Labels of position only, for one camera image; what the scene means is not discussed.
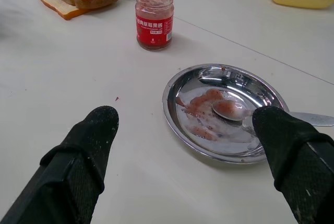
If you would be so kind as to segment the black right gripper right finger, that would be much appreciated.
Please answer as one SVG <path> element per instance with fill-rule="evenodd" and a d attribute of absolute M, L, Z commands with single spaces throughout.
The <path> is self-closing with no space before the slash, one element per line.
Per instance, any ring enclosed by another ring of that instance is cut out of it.
<path fill-rule="evenodd" d="M 333 139 L 280 108 L 252 116 L 274 179 L 298 223 L 333 223 Z"/>

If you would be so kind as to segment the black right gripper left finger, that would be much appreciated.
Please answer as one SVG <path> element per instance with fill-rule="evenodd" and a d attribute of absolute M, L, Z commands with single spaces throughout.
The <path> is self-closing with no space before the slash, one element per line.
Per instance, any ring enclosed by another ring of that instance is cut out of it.
<path fill-rule="evenodd" d="M 104 105 L 47 152 L 1 223 L 90 223 L 104 178 L 118 112 Z"/>

